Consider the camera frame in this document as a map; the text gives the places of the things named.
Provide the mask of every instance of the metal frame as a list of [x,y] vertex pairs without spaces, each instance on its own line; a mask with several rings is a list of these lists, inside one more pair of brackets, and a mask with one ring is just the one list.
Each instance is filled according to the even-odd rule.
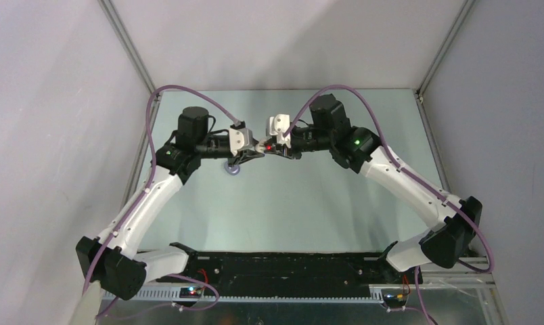
[[[429,84],[431,80],[433,79],[436,71],[438,70],[442,61],[444,60],[448,50],[451,48],[458,32],[461,29],[461,26],[466,21],[470,12],[472,11],[475,3],[476,3],[476,0],[465,0],[461,9],[459,10],[459,13],[456,19],[452,23],[443,43],[441,44],[439,50],[437,51],[424,79],[422,80],[422,83],[420,84],[418,89],[414,91],[415,101],[417,103],[417,107],[420,112],[420,116],[422,118],[424,129],[426,130],[426,135],[430,143],[430,149],[432,151],[432,155],[436,163],[441,185],[446,190],[450,190],[450,186],[449,186],[449,182],[445,173],[445,169],[442,164],[439,150],[437,148],[437,143],[433,136],[433,132],[430,128],[430,123],[429,123],[429,120],[423,105],[423,102],[424,102],[423,96],[425,94],[425,91],[429,87]],[[118,40],[120,41],[121,45],[127,52],[127,55],[130,61],[132,62],[133,66],[135,67],[135,70],[137,71],[139,78],[143,81],[143,84],[147,87],[148,91],[152,93],[155,90],[155,85],[152,81],[152,78],[150,74],[148,73],[145,67],[145,64],[143,63],[143,60],[141,59],[135,45],[133,44],[126,28],[124,27],[124,24],[122,23],[122,20],[120,19],[120,16],[118,15],[118,12],[116,11],[116,8],[114,7],[112,0],[99,0],[99,4],[101,5],[103,12],[107,16],[107,19],[109,19],[111,27],[113,28],[115,34],[117,35]],[[159,106],[160,106],[160,95],[157,96],[152,107],[151,127],[154,126],[154,122],[156,120]],[[148,144],[147,137],[145,132],[143,132],[143,135],[141,136],[139,149],[137,151],[137,155],[135,157],[135,161],[133,163],[133,168],[131,171],[132,177],[130,178],[127,184],[127,189],[125,191],[123,204],[129,199],[130,195],[136,190],[138,179],[140,176],[140,170],[143,166],[146,150],[148,148],[147,144]],[[464,260],[467,261],[468,263],[471,263],[472,265],[479,266],[479,267],[484,267],[488,263],[485,257],[471,258],[471,259],[464,259]],[[509,324],[509,320],[507,319],[505,313],[503,312],[501,299],[499,298],[499,293],[497,292],[497,287],[495,286],[495,281],[493,280],[493,276],[491,274],[477,274],[475,272],[471,272],[470,270],[466,269],[462,265],[456,265],[453,269],[442,269],[438,267],[437,265],[430,264],[430,265],[422,266],[422,276],[424,279],[424,283],[420,286],[420,288],[424,290],[426,289],[427,290],[454,289],[454,288],[457,290],[475,289],[478,295],[478,299],[480,299],[482,303],[482,309],[484,312],[486,323],[488,325]],[[134,299],[170,301],[171,298],[174,297],[173,292],[175,291],[175,288],[177,286],[178,284],[153,282],[148,284],[147,286],[144,286],[141,289],[143,293],[141,295],[137,295]],[[375,296],[372,297],[371,299],[350,300],[349,302],[353,302],[353,303],[358,303],[358,302],[375,303],[376,302],[377,303],[379,302],[378,297],[381,297],[382,290],[401,289],[401,285],[375,284],[375,285],[370,285],[370,289],[373,294],[375,293]],[[145,292],[156,292],[156,294],[153,295],[151,293],[145,293]],[[256,299],[253,301],[250,301],[250,300],[247,301],[246,299],[239,300],[238,297],[225,297],[225,299],[223,299],[223,301],[227,301],[227,300],[235,301],[235,302],[238,302],[238,301],[265,302],[262,299]],[[294,300],[293,302],[303,302],[303,300],[298,299],[298,300]],[[338,299],[334,302],[341,303],[346,301]]]

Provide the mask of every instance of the wall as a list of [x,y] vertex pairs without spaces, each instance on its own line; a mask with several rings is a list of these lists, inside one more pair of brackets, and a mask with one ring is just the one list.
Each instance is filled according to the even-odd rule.
[[481,228],[512,324],[544,324],[544,0],[478,1],[424,106]]
[[416,88],[463,0],[113,1],[158,85]]
[[148,98],[96,1],[0,1],[0,324],[65,324]]

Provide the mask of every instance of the gray wall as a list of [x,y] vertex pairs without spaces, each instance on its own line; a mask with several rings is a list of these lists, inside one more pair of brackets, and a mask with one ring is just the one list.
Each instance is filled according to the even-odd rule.
[[148,98],[98,2],[0,1],[0,324],[67,324]]
[[478,1],[424,99],[452,188],[484,203],[511,323],[544,324],[544,0]]

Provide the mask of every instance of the white table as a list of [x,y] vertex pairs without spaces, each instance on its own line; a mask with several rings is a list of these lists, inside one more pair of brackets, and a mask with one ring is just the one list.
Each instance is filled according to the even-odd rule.
[[[360,91],[373,108],[394,151],[431,182],[438,171],[410,89]],[[260,139],[265,121],[279,113],[293,118],[314,90],[207,91]],[[346,91],[332,91],[352,125],[375,127],[361,102]],[[217,118],[214,129],[231,122],[215,107],[180,91],[162,95],[153,128],[160,148],[187,106],[201,106]],[[303,119],[311,122],[310,113]],[[141,181],[149,168],[145,158]],[[197,250],[352,252],[382,251],[425,225],[403,202],[373,181],[342,169],[328,152],[304,153],[301,160],[266,156],[242,165],[230,176],[223,160],[202,166],[173,196],[151,225],[141,249],[181,242]]]

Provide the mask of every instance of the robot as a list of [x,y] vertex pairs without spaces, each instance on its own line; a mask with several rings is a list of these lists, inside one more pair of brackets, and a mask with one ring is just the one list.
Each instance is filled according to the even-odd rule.
[[[179,117],[178,129],[156,151],[152,180],[136,191],[96,238],[79,240],[76,252],[85,277],[91,274],[89,281],[99,280],[102,288],[124,300],[134,297],[147,282],[174,282],[166,277],[169,274],[204,279],[197,274],[200,267],[210,268],[211,284],[221,295],[359,297],[364,295],[360,290],[365,291],[367,284],[374,281],[396,284],[409,276],[412,283],[421,283],[421,278],[413,276],[414,267],[419,265],[434,263],[444,268],[453,267],[466,252],[475,232],[451,206],[463,211],[478,225],[481,203],[473,196],[462,200],[425,179],[422,185],[408,177],[408,173],[418,174],[391,148],[385,148],[374,132],[352,126],[343,104],[332,94],[317,97],[310,110],[313,122],[304,122],[305,126],[301,127],[290,128],[293,121],[287,114],[270,117],[266,137],[258,141],[244,122],[226,130],[212,131],[208,127],[212,116],[205,108],[185,108]],[[179,243],[157,251],[139,252],[143,235],[159,211],[187,183],[203,159],[225,159],[225,168],[234,175],[240,165],[266,155],[298,160],[305,153],[323,150],[342,168],[378,182],[406,202],[428,229],[406,241],[393,242],[383,253],[377,254],[202,253]],[[442,193],[445,200],[431,194],[429,187]],[[256,259],[262,258],[268,259],[268,264],[257,276],[268,281],[261,282],[260,287],[249,280],[240,286],[225,284],[226,277],[231,276],[226,273],[228,269],[235,277],[241,276],[243,267],[250,265],[253,271],[259,265]],[[321,271],[311,274],[309,272],[314,270],[309,267],[312,270],[300,273],[297,282],[274,282],[275,276],[285,280],[288,277],[284,274],[301,271],[306,263],[319,265]],[[254,277],[253,273],[246,279]],[[326,283],[327,278],[336,279],[334,283],[341,286],[334,285],[332,291],[314,291],[319,279]],[[290,289],[283,283],[291,284]]]

